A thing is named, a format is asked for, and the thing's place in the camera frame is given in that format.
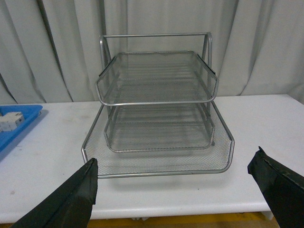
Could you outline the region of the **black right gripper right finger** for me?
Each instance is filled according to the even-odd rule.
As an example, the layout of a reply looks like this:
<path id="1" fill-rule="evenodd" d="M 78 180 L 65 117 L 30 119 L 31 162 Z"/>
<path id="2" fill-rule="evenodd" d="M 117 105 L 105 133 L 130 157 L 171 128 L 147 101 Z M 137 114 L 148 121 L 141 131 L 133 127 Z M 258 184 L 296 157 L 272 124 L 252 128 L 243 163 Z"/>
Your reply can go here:
<path id="1" fill-rule="evenodd" d="M 304 226 L 304 177 L 259 147 L 247 166 L 281 228 Z"/>

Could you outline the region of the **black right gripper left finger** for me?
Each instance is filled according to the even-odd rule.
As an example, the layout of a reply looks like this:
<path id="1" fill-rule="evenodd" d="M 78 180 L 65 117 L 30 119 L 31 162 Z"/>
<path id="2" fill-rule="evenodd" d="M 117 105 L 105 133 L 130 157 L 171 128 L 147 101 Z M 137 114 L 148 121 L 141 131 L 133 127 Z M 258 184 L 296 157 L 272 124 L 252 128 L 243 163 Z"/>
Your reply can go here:
<path id="1" fill-rule="evenodd" d="M 92 158 L 13 228 L 86 228 L 98 189 L 97 159 Z"/>

